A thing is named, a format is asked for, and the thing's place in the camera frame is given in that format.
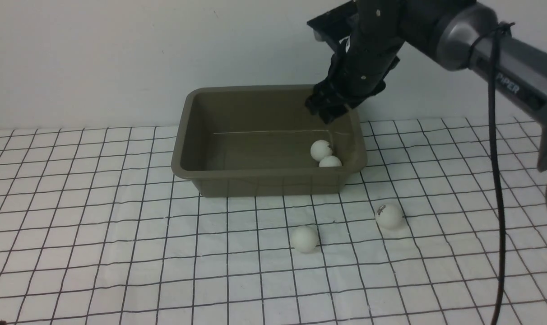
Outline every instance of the white wall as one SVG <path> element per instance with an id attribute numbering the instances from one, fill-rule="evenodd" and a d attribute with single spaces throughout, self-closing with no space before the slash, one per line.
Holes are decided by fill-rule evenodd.
<path id="1" fill-rule="evenodd" d="M 343 2 L 0 0 L 0 128 L 176 124 L 199 87 L 318 82 L 331 51 L 306 21 Z M 547 0 L 486 3 L 547 51 Z M 486 115 L 472 72 L 400 57 L 370 119 Z"/>

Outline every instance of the white ball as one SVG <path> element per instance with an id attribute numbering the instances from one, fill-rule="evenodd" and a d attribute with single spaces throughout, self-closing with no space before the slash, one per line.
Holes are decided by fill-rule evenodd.
<path id="1" fill-rule="evenodd" d="M 321 161 L 327 156 L 331 156 L 332 148 L 326 140 L 318 140 L 311 145 L 310 155 L 315 161 Z"/>
<path id="2" fill-rule="evenodd" d="M 342 161 L 336 156 L 327 156 L 319 164 L 320 167 L 340 167 L 341 165 Z"/>
<path id="3" fill-rule="evenodd" d="M 300 253 L 309 253 L 320 243 L 317 232 L 308 226 L 297 227 L 290 235 L 290 242 Z"/>
<path id="4" fill-rule="evenodd" d="M 402 210 L 397 205 L 383 205 L 376 211 L 376 222 L 380 228 L 398 228 L 402 224 Z"/>

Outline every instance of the plastic bin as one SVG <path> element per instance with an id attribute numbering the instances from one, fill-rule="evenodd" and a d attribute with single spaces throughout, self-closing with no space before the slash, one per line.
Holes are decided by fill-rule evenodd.
<path id="1" fill-rule="evenodd" d="M 171 167 L 205 197 L 338 193 L 366 166 L 358 113 L 325 125 L 304 107 L 313 86 L 202 88 L 185 100 Z M 342 167 L 320 168 L 310 146 L 332 144 Z"/>

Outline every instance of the white grid mat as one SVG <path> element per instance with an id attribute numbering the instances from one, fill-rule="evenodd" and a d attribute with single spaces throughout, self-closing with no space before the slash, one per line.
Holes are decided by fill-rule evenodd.
<path id="1" fill-rule="evenodd" d="M 18 324 L 477 325 L 498 222 L 484 122 L 363 123 L 340 195 L 208 199 L 169 167 L 175 127 L 0 131 L 0 319 Z M 547 325 L 540 128 L 498 127 L 507 238 L 501 324 Z M 372 211 L 407 216 L 382 232 Z M 321 247 L 290 250 L 292 227 Z"/>

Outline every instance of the black cable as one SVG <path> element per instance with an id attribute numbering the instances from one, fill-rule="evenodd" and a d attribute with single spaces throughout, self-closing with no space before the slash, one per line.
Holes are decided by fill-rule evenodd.
<path id="1" fill-rule="evenodd" d="M 506 269 L 506 218 L 504 212 L 504 199 L 502 197 L 502 184 L 500 181 L 500 169 L 498 167 L 498 150 L 496 149 L 496 71 L 500 57 L 500 39 L 510 33 L 512 24 L 501 23 L 494 29 L 492 35 L 492 52 L 490 54 L 490 74 L 488 75 L 488 132 L 490 134 L 490 161 L 492 162 L 492 178 L 496 191 L 496 207 L 498 208 L 499 249 L 498 249 L 498 291 L 496 304 L 492 315 L 491 325 L 498 323 L 498 316 L 502 307 L 504 296 L 504 282 Z"/>

